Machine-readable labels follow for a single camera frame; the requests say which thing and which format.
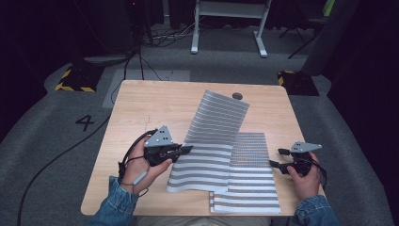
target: right hand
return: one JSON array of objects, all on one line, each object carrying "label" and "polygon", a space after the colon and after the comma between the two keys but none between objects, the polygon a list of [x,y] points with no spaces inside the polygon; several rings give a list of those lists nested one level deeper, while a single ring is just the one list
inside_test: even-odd
[{"label": "right hand", "polygon": [[[309,154],[314,161],[318,162],[314,153],[309,152]],[[287,170],[293,178],[296,194],[301,200],[305,200],[319,194],[320,178],[319,170],[316,166],[311,165],[311,170],[304,177],[301,177],[291,166],[287,167]]]}]

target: metal stand leg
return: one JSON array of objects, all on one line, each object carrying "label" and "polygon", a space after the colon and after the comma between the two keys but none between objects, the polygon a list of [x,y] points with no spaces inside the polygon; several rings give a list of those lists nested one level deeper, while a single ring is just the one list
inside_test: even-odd
[{"label": "metal stand leg", "polygon": [[271,3],[271,1],[268,0],[264,7],[264,12],[263,12],[263,16],[261,19],[261,23],[259,24],[259,31],[253,32],[253,35],[255,36],[256,43],[258,44],[258,49],[259,49],[259,53],[261,54],[261,57],[267,57],[267,52],[266,52],[266,49],[264,48],[263,41],[262,41],[262,33],[263,33],[264,23],[266,22],[267,14],[269,13],[270,3]]},{"label": "metal stand leg", "polygon": [[199,52],[199,38],[200,38],[199,27],[200,27],[200,0],[197,0],[194,35],[193,35],[193,42],[191,44],[191,54],[197,54]]}]

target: wooden table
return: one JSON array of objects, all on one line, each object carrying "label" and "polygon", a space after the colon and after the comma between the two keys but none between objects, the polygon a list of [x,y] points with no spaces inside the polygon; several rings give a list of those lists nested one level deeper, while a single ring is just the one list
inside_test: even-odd
[{"label": "wooden table", "polygon": [[[97,212],[107,196],[109,175],[118,176],[118,162],[144,132],[166,124],[173,140],[183,143],[206,89],[230,97],[234,92],[241,93],[242,101],[249,104],[249,110],[240,132],[265,133],[270,159],[292,161],[291,157],[280,156],[277,149],[291,148],[295,141],[304,138],[286,91],[280,86],[124,81],[82,203],[83,214],[94,215]],[[150,186],[150,191],[139,199],[135,215],[223,215],[210,213],[207,191],[167,192],[170,169],[159,176]],[[299,199],[291,177],[282,175],[278,169],[273,174],[281,207],[278,216],[292,216]]]}]

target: gray floor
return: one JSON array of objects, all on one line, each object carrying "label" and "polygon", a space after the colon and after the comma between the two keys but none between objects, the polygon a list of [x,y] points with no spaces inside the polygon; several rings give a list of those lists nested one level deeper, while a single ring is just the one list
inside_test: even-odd
[{"label": "gray floor", "polygon": [[[295,32],[280,39],[282,31],[265,30],[263,40],[269,56],[261,58],[253,29],[201,32],[195,56],[190,54],[190,36],[165,48],[143,47],[142,56],[155,70],[189,71],[191,82],[277,85],[277,72],[301,69],[311,46],[287,59],[301,45]],[[106,68],[95,93],[55,91],[67,67],[49,75],[45,82],[48,94],[26,112],[0,144],[0,225],[16,224],[19,203],[30,179],[55,156],[92,133],[112,112],[112,108],[103,107],[104,98],[109,98],[114,75],[123,65]],[[135,57],[128,70],[139,69]],[[322,75],[313,80],[319,97],[290,96],[290,100],[306,141],[324,147],[317,154],[328,173],[327,198],[341,224],[393,225],[382,185],[326,96],[329,81]],[[83,125],[75,122],[86,115],[91,115],[95,123],[84,132]],[[82,225],[88,220],[81,214],[80,205],[105,127],[42,172],[27,193],[23,225]],[[285,223],[284,218],[275,221],[276,225]]]}]

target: left hand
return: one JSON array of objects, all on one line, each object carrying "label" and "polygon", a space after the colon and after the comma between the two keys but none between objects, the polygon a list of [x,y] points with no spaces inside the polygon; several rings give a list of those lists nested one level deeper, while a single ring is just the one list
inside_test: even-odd
[{"label": "left hand", "polygon": [[[144,144],[149,138],[150,136],[142,138],[135,145],[134,149],[129,154],[128,159],[143,156]],[[144,157],[129,161],[127,163],[125,175],[122,180],[125,184],[132,184],[133,181],[144,171],[147,171],[147,175],[135,186],[127,186],[123,184],[121,184],[121,186],[126,191],[137,196],[142,190],[147,189],[159,175],[165,172],[171,163],[172,160],[168,159],[158,166],[150,167],[150,164]]]}]

